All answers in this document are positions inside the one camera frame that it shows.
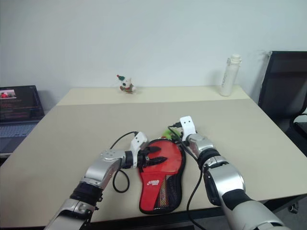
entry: beige table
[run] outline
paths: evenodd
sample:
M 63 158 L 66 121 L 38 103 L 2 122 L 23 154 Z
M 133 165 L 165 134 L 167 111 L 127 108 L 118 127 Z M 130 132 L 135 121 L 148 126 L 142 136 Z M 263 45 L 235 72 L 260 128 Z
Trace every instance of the beige table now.
M 307 158 L 238 86 L 231 97 L 220 96 L 215 87 L 149 88 L 136 95 L 73 89 L 1 166 L 1 227 L 46 225 L 99 153 L 119 136 L 138 130 L 149 139 L 158 138 L 185 115 L 192 116 L 197 130 L 241 171 L 251 198 L 307 193 Z M 130 138 L 117 148 L 128 149 Z M 129 191 L 116 193 L 109 184 L 92 221 L 144 216 L 139 211 L 138 172 L 126 172 Z M 187 156 L 176 212 L 185 210 L 199 173 Z M 125 180 L 119 177 L 118 183 Z M 191 209 L 210 207 L 202 182 Z

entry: ping pong paddle case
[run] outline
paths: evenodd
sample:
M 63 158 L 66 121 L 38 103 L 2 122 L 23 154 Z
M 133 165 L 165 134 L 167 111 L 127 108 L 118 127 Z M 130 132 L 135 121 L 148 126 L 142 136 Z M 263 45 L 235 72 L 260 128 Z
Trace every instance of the ping pong paddle case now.
M 180 146 L 168 139 L 153 140 L 148 146 L 157 146 L 161 149 L 150 153 L 150 159 L 167 157 L 167 160 L 140 168 L 140 211 L 145 214 L 168 213 L 175 210 L 181 202 L 181 176 L 186 162 L 185 153 Z

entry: black wire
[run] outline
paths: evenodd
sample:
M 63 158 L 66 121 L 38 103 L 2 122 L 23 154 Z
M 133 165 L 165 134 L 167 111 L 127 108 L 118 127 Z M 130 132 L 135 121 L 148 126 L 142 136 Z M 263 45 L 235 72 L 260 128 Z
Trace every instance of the black wire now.
M 123 174 L 125 175 L 125 177 L 127 178 L 127 183 L 128 183 L 128 184 L 127 184 L 127 188 L 124 189 L 124 190 L 118 190 L 118 189 L 116 188 L 116 186 L 115 186 L 115 178 L 116 178 L 118 172 L 123 173 Z M 125 193 L 126 191 L 128 191 L 128 189 L 129 189 L 129 187 L 130 187 L 130 180 L 129 180 L 128 175 L 127 175 L 124 171 L 122 171 L 122 170 L 120 169 L 120 170 L 117 170 L 117 171 L 115 172 L 115 174 L 114 174 L 114 176 L 113 176 L 113 182 L 112 182 L 112 184 L 113 184 L 113 188 L 114 188 L 115 191 L 117 191 L 118 193 Z
M 198 179 L 198 181 L 197 181 L 197 184 L 196 184 L 196 186 L 195 186 L 195 188 L 194 188 L 194 190 L 193 190 L 193 192 L 192 192 L 192 194 L 191 194 L 191 196 L 190 196 L 190 198 L 189 198 L 189 201 L 188 201 L 188 204 L 187 204 L 187 213 L 188 213 L 189 219 L 191 220 L 191 222 L 192 222 L 193 224 L 195 224 L 197 227 L 199 227 L 199 228 L 202 229 L 202 230 L 206 230 L 203 226 L 201 226 L 201 225 L 198 224 L 195 220 L 192 219 L 191 214 L 190 214 L 190 212 L 189 212 L 189 206 L 190 206 L 191 200 L 192 200 L 192 198 L 193 198 L 193 196 L 194 196 L 196 190 L 198 189 L 198 186 L 199 186 L 200 183 L 201 183 L 201 179 L 202 179 L 202 171 L 201 171 L 200 177 L 199 177 L 199 179 Z
M 125 136 L 127 136 L 127 135 L 129 135 L 129 134 L 131 134 L 131 133 L 134 133 L 134 136 L 136 136 L 136 135 L 138 134 L 137 131 L 132 131 L 132 132 L 129 132 L 129 133 L 124 134 L 123 136 L 121 136 L 120 138 L 118 138 L 118 139 L 113 143 L 113 145 L 110 147 L 110 149 L 113 149 L 113 147 L 117 144 L 117 142 L 119 142 L 123 137 L 125 137 Z M 116 186 L 115 186 L 115 179 L 116 179 L 116 176 L 117 176 L 118 172 L 123 173 L 124 176 L 127 178 L 127 188 L 124 189 L 124 190 L 118 190 L 118 189 L 116 188 Z M 128 189 L 129 189 L 129 187 L 130 187 L 130 180 L 129 180 L 128 175 L 127 175 L 124 171 L 122 171 L 121 169 L 118 169 L 118 170 L 115 172 L 114 176 L 113 176 L 112 185 L 113 185 L 113 188 L 114 188 L 114 190 L 115 190 L 116 192 L 118 192 L 118 193 L 125 193 L 126 191 L 128 191 Z
M 136 136 L 136 135 L 138 134 L 137 131 L 132 131 L 132 132 L 129 132 L 129 133 L 124 134 L 123 136 L 121 136 L 120 138 L 118 138 L 118 139 L 113 143 L 113 145 L 110 147 L 110 149 L 113 149 L 113 147 L 117 144 L 117 142 L 119 142 L 123 137 L 125 137 L 125 136 L 127 136 L 127 135 L 129 135 L 129 134 L 131 134 L 131 133 L 134 133 L 134 136 Z
M 191 157 L 193 157 L 193 159 L 194 159 L 195 161 L 197 161 L 197 158 L 196 158 L 196 157 L 193 155 L 193 153 L 188 149 L 188 147 L 185 145 L 185 143 L 183 143 L 183 141 L 180 139 L 180 137 L 178 136 L 178 134 L 175 133 L 173 129 L 171 129 L 171 127 L 172 127 L 172 126 L 168 126 L 168 129 L 169 129 L 176 137 L 178 137 L 178 141 L 181 143 L 183 149 L 184 149 Z M 190 221 L 191 221 L 193 224 L 195 224 L 197 227 L 199 227 L 199 228 L 202 229 L 202 230 L 206 230 L 203 226 L 199 225 L 197 222 L 195 222 L 195 220 L 193 220 L 193 218 L 191 217 L 190 211 L 189 211 L 189 206 L 190 206 L 191 200 L 192 200 L 192 198 L 193 198 L 193 196 L 194 196 L 196 190 L 198 189 L 198 186 L 199 186 L 200 183 L 201 183 L 201 178 L 202 178 L 202 170 L 201 170 L 200 177 L 199 177 L 199 179 L 198 179 L 198 181 L 197 181 L 197 184 L 196 184 L 196 186 L 195 186 L 195 188 L 194 188 L 194 190 L 193 190 L 193 192 L 192 192 L 192 194 L 191 194 L 191 196 L 190 196 L 190 198 L 189 198 L 189 201 L 188 201 L 188 203 L 187 203 L 187 213 L 188 213 L 188 217 L 189 217 Z

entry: snowman figurine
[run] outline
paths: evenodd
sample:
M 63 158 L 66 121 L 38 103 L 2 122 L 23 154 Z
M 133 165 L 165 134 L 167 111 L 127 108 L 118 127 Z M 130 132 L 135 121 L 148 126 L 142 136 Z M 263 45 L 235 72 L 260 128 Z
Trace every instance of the snowman figurine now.
M 121 81 L 120 90 L 127 93 L 133 93 L 136 90 L 135 86 L 131 83 L 131 78 L 125 78 L 120 75 L 117 75 L 117 77 Z

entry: laptop screen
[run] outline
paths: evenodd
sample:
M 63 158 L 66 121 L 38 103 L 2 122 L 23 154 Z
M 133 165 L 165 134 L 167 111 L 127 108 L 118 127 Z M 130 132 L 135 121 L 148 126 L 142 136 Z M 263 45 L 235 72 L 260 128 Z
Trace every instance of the laptop screen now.
M 0 122 L 40 120 L 44 115 L 36 86 L 0 88 Z

